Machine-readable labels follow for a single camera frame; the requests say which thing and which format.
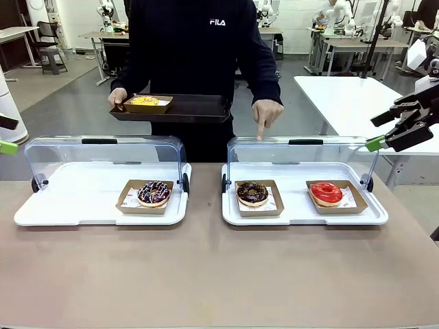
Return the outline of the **person's left forearm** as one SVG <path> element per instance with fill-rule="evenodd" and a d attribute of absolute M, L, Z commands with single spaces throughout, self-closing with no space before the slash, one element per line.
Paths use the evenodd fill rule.
<path fill-rule="evenodd" d="M 271 100 L 283 105 L 281 88 L 276 75 L 276 63 L 273 56 L 259 60 L 252 83 L 253 104 L 257 101 Z"/>

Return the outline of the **person's right hand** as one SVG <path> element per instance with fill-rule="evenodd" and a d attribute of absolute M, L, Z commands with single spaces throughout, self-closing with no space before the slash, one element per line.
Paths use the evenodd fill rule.
<path fill-rule="evenodd" d="M 120 111 L 124 109 L 123 103 L 126 100 L 128 94 L 124 88 L 115 88 L 108 96 L 108 103 L 111 109 L 116 108 Z"/>

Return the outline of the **person's right forearm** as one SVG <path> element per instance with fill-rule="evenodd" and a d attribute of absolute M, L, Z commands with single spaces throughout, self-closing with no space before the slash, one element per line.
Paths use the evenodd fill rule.
<path fill-rule="evenodd" d="M 111 82 L 110 90 L 123 88 L 127 94 L 141 92 L 150 82 L 149 65 L 143 60 L 128 58 L 118 76 Z"/>

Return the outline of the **black office chair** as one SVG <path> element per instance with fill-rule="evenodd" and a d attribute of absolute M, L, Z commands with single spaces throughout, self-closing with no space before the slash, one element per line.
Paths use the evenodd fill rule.
<path fill-rule="evenodd" d="M 34 43 L 35 48 L 49 48 L 57 47 L 59 45 L 59 37 L 57 34 L 58 24 L 57 22 L 37 22 L 39 41 Z"/>

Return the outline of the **white printed paper liner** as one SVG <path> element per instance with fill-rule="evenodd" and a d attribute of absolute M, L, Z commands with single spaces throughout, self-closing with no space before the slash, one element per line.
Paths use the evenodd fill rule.
<path fill-rule="evenodd" d="M 263 204 L 260 206 L 249 206 L 246 204 L 243 204 L 239 198 L 237 198 L 237 203 L 239 205 L 240 211 L 271 211 L 276 210 L 276 202 L 272 193 L 272 189 L 270 187 L 267 187 L 268 190 L 268 197 L 265 200 Z"/>
<path fill-rule="evenodd" d="M 140 208 L 140 207 L 148 208 L 148 207 L 142 206 L 139 203 L 139 201 L 137 199 L 137 191 L 138 191 L 138 189 L 131 188 L 129 190 L 128 194 L 126 195 L 125 199 L 122 201 L 122 206 L 128 207 L 128 208 Z"/>
<path fill-rule="evenodd" d="M 349 188 L 342 189 L 343 198 L 342 201 L 338 206 L 335 207 L 329 207 L 329 208 L 355 208 L 357 206 L 357 203 L 355 201 L 355 198 Z"/>

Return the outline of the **grey step stool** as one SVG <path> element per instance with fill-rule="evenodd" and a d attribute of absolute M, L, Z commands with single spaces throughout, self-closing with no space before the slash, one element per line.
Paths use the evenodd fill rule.
<path fill-rule="evenodd" d="M 42 60 L 41 68 L 43 73 L 51 71 L 54 75 L 59 75 L 60 70 L 68 71 L 58 48 L 40 48 L 38 53 Z M 56 56 L 60 58 L 60 63 L 56 62 Z"/>

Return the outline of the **person's left hand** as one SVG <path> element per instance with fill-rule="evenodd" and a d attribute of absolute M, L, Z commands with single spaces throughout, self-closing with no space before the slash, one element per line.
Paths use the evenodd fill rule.
<path fill-rule="evenodd" d="M 253 103 L 253 116 L 257 124 L 257 139 L 261 140 L 264 130 L 270 128 L 275 120 L 283 113 L 284 107 L 270 99 L 260 99 Z"/>

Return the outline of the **clear display case lid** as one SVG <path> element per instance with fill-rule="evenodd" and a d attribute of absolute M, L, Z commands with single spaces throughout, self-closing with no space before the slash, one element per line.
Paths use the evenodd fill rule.
<path fill-rule="evenodd" d="M 258 140 L 235 137 L 227 144 L 227 162 L 222 168 L 221 191 L 225 193 L 235 176 L 237 165 L 301 165 L 340 162 L 359 166 L 359 185 L 369 193 L 374 187 L 372 174 L 378 151 L 368 151 L 366 139 L 353 136 L 275 136 Z"/>
<path fill-rule="evenodd" d="M 190 166 L 173 136 L 45 136 L 24 154 L 34 193 L 116 193 L 128 180 L 167 180 L 189 192 Z"/>

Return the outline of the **dark brown serving tray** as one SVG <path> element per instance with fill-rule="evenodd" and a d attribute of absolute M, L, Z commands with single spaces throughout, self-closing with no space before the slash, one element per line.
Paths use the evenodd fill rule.
<path fill-rule="evenodd" d="M 113 108 L 110 111 L 110 114 L 119 121 L 147 121 L 150 123 L 223 123 L 230 116 L 231 102 L 229 102 L 223 96 L 219 96 L 219 95 L 163 95 L 163 96 L 172 96 L 174 98 L 168 111 L 164 114 L 129 113 L 125 109 L 125 107 L 122 111 Z"/>

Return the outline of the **white background desk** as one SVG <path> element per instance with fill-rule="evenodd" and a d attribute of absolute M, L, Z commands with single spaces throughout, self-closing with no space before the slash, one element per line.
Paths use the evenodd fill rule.
<path fill-rule="evenodd" d="M 41 67 L 40 64 L 36 64 L 29 41 L 27 39 L 27 33 L 38 30 L 39 27 L 8 27 L 6 29 L 0 29 L 0 45 L 7 42 L 11 42 L 17 39 L 23 39 L 25 41 L 25 46 L 30 59 L 30 65 L 24 65 L 23 68 L 26 69 L 38 69 Z"/>

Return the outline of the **red frosted donut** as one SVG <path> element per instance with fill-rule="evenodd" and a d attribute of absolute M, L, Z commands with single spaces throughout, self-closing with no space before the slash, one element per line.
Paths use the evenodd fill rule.
<path fill-rule="evenodd" d="M 357 206 L 355 208 L 329 208 L 322 207 L 315 203 L 310 195 L 310 187 L 312 184 L 317 182 L 330 182 L 339 188 L 346 189 L 349 188 L 355 198 Z M 354 185 L 349 180 L 316 180 L 316 181 L 306 181 L 307 190 L 310 195 L 310 198 L 316 208 L 316 211 L 319 215 L 356 215 L 359 214 L 365 209 L 367 209 L 368 205 L 361 195 L 361 193 L 354 187 Z"/>

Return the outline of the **yellow frosted donut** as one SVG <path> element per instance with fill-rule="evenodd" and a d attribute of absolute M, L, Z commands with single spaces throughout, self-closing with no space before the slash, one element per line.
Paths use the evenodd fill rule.
<path fill-rule="evenodd" d="M 131 104 L 131 100 L 138 96 L 150 96 L 155 97 L 160 100 L 166 100 L 169 103 L 166 106 L 136 106 Z M 168 111 L 169 107 L 172 104 L 174 98 L 172 96 L 163 96 L 163 95 L 135 95 L 131 97 L 124 103 L 125 109 L 129 113 L 137 113 L 137 114 L 164 114 Z"/>

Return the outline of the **yellow sprinkled donut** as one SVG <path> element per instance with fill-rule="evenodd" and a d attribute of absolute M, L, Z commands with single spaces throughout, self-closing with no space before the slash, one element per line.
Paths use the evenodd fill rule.
<path fill-rule="evenodd" d="M 150 96 L 138 96 L 131 100 L 132 105 L 136 106 L 166 106 L 169 102 Z"/>

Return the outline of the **chocolate glazed donut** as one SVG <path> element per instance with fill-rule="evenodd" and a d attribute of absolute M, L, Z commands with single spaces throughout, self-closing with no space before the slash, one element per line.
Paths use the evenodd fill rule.
<path fill-rule="evenodd" d="M 249 207 L 262 206 L 268 200 L 267 188 L 258 182 L 243 182 L 237 186 L 237 199 Z"/>
<path fill-rule="evenodd" d="M 271 211 L 240 211 L 239 205 L 237 203 L 236 189 L 237 189 L 237 186 L 242 184 L 243 182 L 258 182 L 258 183 L 261 183 L 262 185 L 264 185 L 266 188 L 270 187 L 272 189 L 272 193 L 273 193 L 273 196 L 274 196 L 274 199 L 276 202 L 277 209 L 271 210 Z M 241 217 L 244 217 L 244 218 L 246 218 L 246 217 L 262 217 L 262 218 L 277 217 L 277 216 L 280 216 L 281 213 L 285 209 L 284 204 L 283 204 L 283 200 L 281 198 L 280 191 L 279 191 L 278 186 L 274 180 L 237 180 L 237 181 L 235 181 L 235 199 L 236 199 L 238 213 L 240 214 Z"/>

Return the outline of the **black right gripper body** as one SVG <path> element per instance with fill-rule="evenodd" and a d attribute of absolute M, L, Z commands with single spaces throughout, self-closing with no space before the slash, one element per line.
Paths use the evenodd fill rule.
<path fill-rule="evenodd" d="M 416 138 L 433 138 L 429 127 L 439 123 L 439 82 L 416 82 L 416 97 L 421 105 Z"/>

